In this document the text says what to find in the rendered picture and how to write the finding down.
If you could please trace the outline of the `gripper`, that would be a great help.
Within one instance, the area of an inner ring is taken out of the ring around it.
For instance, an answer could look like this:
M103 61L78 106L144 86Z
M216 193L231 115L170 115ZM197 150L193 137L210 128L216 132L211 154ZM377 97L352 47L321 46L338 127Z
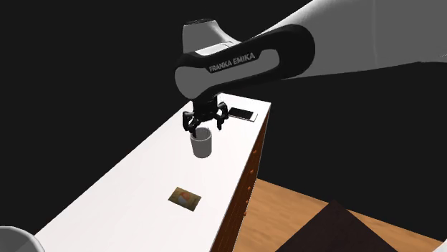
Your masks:
M217 121L218 130L221 130L222 124L229 118L225 102L218 104L216 97L208 101L193 101L193 112L184 111L182 114L183 129L196 137L196 128L200 125L200 121L209 121L214 118Z

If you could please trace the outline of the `grey cup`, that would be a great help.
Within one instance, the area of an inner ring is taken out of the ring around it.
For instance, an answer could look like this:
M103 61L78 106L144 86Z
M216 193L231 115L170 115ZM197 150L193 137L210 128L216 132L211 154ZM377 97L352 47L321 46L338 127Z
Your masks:
M212 132L207 127L197 127L190 134L193 154L197 158L207 158L212 153Z

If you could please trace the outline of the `black phone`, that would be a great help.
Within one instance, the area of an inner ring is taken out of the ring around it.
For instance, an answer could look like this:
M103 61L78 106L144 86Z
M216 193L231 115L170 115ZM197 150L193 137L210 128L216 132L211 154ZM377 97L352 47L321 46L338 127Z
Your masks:
M243 110L237 107L232 107L229 112L228 112L230 117L235 117L241 120L246 120L249 122L254 122L257 118L257 113L256 112L252 112L252 111L248 111L248 110Z

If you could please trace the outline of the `small picture card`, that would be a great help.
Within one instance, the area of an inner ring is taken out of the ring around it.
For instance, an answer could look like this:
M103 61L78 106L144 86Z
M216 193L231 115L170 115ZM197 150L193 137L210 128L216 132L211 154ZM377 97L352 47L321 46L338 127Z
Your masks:
M177 187L168 200L193 212L200 202L201 196Z

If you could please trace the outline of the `white-topped wooden chest of drawers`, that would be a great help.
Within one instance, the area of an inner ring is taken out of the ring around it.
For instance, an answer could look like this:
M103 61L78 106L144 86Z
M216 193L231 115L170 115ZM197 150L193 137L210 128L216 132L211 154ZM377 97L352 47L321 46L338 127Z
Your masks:
M193 154L182 114L175 113L37 233L46 252L233 252L256 180L247 161L268 120L269 102L231 94L231 117L212 132L212 153ZM182 188L201 196L192 212L168 200Z

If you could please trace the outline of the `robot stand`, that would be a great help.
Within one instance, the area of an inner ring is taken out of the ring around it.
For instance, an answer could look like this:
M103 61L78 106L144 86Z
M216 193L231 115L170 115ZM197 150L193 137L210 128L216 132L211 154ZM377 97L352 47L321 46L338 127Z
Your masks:
M397 252L333 200L275 252Z

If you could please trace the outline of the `white bowl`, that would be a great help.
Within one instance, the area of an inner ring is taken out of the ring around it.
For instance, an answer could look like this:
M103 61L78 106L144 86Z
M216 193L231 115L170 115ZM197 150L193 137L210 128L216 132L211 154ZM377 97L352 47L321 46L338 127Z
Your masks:
M14 226L0 226L0 252L46 252L37 238Z

